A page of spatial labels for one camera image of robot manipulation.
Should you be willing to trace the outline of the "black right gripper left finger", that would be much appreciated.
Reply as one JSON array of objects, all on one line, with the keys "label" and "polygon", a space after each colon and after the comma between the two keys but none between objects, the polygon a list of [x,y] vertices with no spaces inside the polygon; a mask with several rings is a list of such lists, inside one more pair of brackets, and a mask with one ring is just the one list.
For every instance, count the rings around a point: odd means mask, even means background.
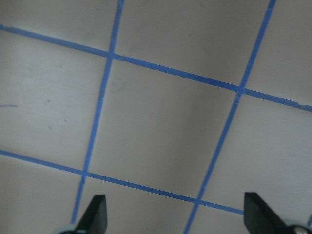
[{"label": "black right gripper left finger", "polygon": [[95,195],[74,229],[75,234],[104,234],[107,230],[105,195]]}]

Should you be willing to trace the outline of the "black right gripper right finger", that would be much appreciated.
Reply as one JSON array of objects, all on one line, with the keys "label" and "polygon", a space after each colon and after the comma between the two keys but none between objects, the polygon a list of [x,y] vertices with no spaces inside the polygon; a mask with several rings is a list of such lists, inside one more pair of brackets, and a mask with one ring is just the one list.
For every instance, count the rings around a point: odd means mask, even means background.
[{"label": "black right gripper right finger", "polygon": [[256,192],[244,194],[243,221],[250,234],[295,234]]}]

